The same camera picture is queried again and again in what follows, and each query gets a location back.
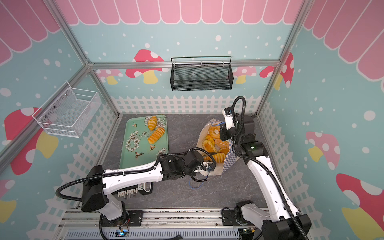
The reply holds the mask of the long twisted bread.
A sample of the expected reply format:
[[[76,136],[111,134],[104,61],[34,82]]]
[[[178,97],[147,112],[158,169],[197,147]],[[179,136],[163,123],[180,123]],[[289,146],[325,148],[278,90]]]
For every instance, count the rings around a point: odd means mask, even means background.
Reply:
[[[165,134],[165,129],[163,127],[157,128],[149,137],[148,142],[150,145],[155,144],[163,135]]]

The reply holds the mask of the checkered paper bag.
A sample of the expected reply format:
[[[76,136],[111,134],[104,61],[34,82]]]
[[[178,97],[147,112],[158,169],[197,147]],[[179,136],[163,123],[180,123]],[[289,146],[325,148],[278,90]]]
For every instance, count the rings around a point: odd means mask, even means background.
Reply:
[[[193,152],[202,162],[194,168],[191,180],[201,185],[211,176],[224,174],[239,159],[232,150],[232,140],[221,140],[220,131],[225,122],[211,119],[200,132]]]

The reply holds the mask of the small croissant bread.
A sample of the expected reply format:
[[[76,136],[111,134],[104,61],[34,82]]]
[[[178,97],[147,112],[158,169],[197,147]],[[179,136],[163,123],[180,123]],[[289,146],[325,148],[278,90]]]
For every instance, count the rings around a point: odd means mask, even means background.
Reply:
[[[153,131],[157,127],[158,118],[157,116],[152,116],[147,121],[147,126],[150,131]]]

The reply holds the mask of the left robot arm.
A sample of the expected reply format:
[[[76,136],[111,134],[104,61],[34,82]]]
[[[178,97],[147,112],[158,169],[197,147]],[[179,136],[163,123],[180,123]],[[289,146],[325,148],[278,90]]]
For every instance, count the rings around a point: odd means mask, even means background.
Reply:
[[[182,153],[158,154],[156,160],[138,167],[104,170],[101,165],[91,169],[85,178],[66,183],[56,190],[58,198],[82,204],[83,212],[99,212],[108,221],[127,221],[125,204],[114,193],[144,183],[195,178],[198,170],[212,172],[217,165],[213,155],[201,148]]]

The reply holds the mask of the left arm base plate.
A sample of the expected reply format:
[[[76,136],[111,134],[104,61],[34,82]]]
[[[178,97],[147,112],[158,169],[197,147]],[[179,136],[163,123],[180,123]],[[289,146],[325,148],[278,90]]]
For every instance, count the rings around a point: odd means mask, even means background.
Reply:
[[[140,227],[144,218],[144,211],[129,210],[126,214],[116,220],[102,219],[102,227]]]

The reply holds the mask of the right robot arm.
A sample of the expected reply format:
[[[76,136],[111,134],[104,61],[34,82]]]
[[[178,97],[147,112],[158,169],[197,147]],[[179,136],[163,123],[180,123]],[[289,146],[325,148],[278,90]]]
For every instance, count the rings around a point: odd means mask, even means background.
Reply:
[[[278,179],[266,147],[257,141],[254,121],[246,121],[246,99],[236,97],[232,106],[223,110],[225,124],[220,130],[222,141],[231,140],[232,151],[253,173],[268,210],[263,211],[252,201],[236,204],[234,211],[240,225],[248,223],[259,229],[265,240],[307,240],[312,222],[301,214],[288,197]]]

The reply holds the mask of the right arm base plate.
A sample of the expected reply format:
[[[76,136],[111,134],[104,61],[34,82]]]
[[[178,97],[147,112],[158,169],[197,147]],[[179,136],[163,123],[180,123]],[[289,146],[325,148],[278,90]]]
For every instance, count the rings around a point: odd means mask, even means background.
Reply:
[[[221,217],[223,226],[252,226],[251,222],[242,221],[238,218],[234,209],[223,208],[221,209]]]

